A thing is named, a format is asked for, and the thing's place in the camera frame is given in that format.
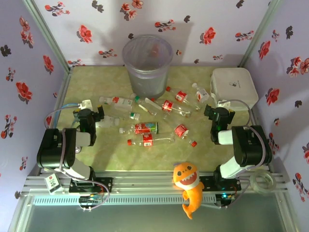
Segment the small white card red logo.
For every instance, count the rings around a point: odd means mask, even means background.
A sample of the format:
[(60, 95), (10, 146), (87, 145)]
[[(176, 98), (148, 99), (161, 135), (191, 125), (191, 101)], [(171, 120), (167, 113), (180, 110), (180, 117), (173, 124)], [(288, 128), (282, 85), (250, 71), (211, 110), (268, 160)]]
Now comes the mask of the small white card red logo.
[(55, 173), (49, 175), (44, 180), (50, 194), (54, 194), (56, 191), (62, 189), (62, 185)]

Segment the orange shark plush toy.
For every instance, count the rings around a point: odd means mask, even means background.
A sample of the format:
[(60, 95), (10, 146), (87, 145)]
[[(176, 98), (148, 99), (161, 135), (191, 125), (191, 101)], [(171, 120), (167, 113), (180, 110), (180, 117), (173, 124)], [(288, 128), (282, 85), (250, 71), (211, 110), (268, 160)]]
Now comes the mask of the orange shark plush toy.
[(199, 180), (197, 167), (189, 162), (176, 163), (173, 170), (173, 182), (175, 186), (183, 190), (182, 197), (189, 204), (183, 204), (183, 210), (189, 219), (199, 209), (203, 199), (204, 185)]

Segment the small bottle white cap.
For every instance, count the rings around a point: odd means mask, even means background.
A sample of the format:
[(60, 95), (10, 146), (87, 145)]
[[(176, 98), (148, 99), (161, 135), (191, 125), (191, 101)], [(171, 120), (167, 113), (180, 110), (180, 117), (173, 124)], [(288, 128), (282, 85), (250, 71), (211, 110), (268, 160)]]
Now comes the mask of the small bottle white cap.
[(208, 92), (204, 88), (200, 87), (197, 83), (193, 83), (192, 87), (196, 90), (195, 96), (199, 103), (204, 103), (209, 99), (210, 96)]

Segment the white lidded plastic box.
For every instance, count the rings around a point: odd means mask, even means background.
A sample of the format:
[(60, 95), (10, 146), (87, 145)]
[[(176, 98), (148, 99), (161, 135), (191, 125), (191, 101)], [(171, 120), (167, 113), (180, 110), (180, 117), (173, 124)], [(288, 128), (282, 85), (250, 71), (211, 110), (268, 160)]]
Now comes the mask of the white lidded plastic box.
[(218, 101), (231, 101), (230, 110), (246, 111), (258, 102), (252, 77), (245, 68), (217, 68), (211, 75), (211, 97)]

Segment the translucent plastic bin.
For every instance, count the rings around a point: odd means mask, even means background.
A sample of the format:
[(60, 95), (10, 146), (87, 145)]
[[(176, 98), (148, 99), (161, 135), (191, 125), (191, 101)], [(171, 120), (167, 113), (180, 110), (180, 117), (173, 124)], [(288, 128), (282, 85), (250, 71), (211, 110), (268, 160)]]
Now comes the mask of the translucent plastic bin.
[(142, 35), (127, 42), (122, 50), (133, 93), (159, 98), (166, 91), (172, 46), (163, 38)]

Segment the aluminium corner post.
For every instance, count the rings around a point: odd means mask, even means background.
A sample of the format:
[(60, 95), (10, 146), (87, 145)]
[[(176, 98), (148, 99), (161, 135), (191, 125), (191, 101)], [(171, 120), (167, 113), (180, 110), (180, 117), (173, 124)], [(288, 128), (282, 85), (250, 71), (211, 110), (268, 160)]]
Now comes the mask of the aluminium corner post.
[(245, 54), (242, 57), (241, 62), (239, 63), (238, 67), (244, 67), (248, 58), (253, 53), (254, 48), (257, 46), (260, 38), (263, 36), (265, 30), (267, 29), (268, 25), (272, 21), (277, 9), (280, 5), (284, 2), (284, 0), (271, 0), (264, 17), (262, 18)]
[(39, 30), (43, 34), (44, 38), (46, 39), (48, 45), (52, 49), (53, 53), (55, 54), (58, 62), (61, 64), (63, 69), (65, 70), (66, 73), (70, 72), (70, 67), (66, 62), (66, 59), (58, 46), (53, 34), (51, 33), (44, 17), (42, 16), (37, 4), (35, 3), (34, 0), (22, 0), (24, 5), (26, 6), (27, 10), (33, 17), (36, 25), (38, 26)]

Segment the clear bottle red white label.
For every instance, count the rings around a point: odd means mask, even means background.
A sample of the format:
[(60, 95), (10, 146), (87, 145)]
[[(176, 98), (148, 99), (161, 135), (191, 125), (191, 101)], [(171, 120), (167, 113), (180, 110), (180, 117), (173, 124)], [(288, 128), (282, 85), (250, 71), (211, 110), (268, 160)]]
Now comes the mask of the clear bottle red white label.
[(132, 108), (133, 101), (121, 97), (100, 97), (99, 102), (121, 108)]

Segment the clear bottle large colourful label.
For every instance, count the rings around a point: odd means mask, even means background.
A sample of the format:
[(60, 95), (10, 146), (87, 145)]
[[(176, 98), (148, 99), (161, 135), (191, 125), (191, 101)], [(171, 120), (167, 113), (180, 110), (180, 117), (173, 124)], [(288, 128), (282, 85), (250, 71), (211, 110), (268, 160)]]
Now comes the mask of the clear bottle large colourful label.
[(130, 124), (119, 128), (120, 134), (158, 134), (159, 128), (157, 122), (142, 122), (137, 124)]

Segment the clear tape roll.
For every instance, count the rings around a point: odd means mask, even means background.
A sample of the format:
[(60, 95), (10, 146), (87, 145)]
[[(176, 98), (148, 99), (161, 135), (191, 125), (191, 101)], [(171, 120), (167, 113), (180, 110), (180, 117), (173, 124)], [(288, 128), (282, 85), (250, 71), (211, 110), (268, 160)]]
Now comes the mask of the clear tape roll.
[(276, 189), (276, 179), (268, 171), (257, 170), (254, 172), (250, 178), (250, 186), (256, 193), (259, 194), (269, 194)]

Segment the aluminium side rail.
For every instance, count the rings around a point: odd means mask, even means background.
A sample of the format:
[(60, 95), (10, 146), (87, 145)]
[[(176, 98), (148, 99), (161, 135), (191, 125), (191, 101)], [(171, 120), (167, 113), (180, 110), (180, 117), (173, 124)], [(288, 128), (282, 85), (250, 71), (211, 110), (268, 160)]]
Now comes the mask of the aluminium side rail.
[(74, 68), (70, 68), (68, 74), (64, 76), (64, 80), (62, 82), (54, 110), (49, 112), (44, 117), (43, 124), (45, 129), (54, 128), (55, 127), (54, 122), (56, 123), (58, 122), (60, 112), (66, 108), (65, 106), (63, 106), (63, 104), (70, 84), (71, 77), (73, 75), (73, 71)]
[(269, 146), (269, 139), (265, 135), (265, 132), (260, 125), (259, 119), (257, 115), (253, 112), (253, 110), (250, 111), (250, 120), (251, 125), (249, 126), (249, 129), (256, 135), (259, 141), (258, 145), (258, 151), (259, 151), (259, 162), (256, 163), (254, 166), (250, 166), (246, 168), (247, 171), (253, 171), (253, 170), (266, 170), (271, 173), (275, 173), (272, 160), (273, 160), (273, 154), (272, 150)]

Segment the clear bottle red cap label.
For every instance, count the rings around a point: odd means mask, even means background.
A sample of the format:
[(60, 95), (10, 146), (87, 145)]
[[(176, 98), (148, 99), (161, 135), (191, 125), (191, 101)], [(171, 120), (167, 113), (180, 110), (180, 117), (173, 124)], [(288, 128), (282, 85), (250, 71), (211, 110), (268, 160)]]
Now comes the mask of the clear bottle red cap label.
[(143, 147), (151, 147), (154, 145), (168, 144), (175, 142), (175, 138), (172, 134), (161, 133), (161, 134), (143, 134), (137, 135), (134, 138), (127, 140), (127, 145), (138, 145)]
[(175, 98), (175, 100), (180, 103), (185, 103), (185, 104), (194, 103), (191, 95), (185, 90), (167, 86), (166, 91), (169, 92)]
[(174, 101), (154, 98), (151, 98), (151, 101), (159, 105), (163, 111), (169, 114), (175, 114), (185, 118), (189, 118), (191, 116), (192, 110), (190, 108)]
[(174, 129), (174, 133), (180, 139), (186, 140), (190, 146), (195, 147), (197, 142), (193, 139), (192, 135), (190, 134), (190, 130), (184, 125), (180, 124)]

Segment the aluminium frame rails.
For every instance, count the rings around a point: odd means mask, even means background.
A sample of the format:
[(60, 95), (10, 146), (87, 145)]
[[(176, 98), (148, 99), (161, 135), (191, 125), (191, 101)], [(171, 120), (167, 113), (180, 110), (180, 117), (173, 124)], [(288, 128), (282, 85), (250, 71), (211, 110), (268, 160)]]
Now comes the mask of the aluminium frame rails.
[[(28, 176), (20, 190), (22, 195), (48, 195), (49, 191), (45, 183), (45, 178), (51, 172), (41, 171), (38, 176)], [(249, 184), (249, 177), (253, 172), (246, 172), (240, 176), (241, 190)], [(172, 171), (105, 171), (96, 174), (98, 177), (111, 177), (111, 195), (181, 195), (182, 189), (173, 183)], [(276, 188), (272, 192), (287, 192), (287, 185), (282, 174), (272, 173), (276, 180)], [(58, 189), (55, 195), (70, 194), (72, 186), (71, 178), (62, 173), (57, 173), (62, 189)], [(228, 186), (219, 191), (206, 191), (204, 194), (225, 194), (235, 193), (235, 188)]]

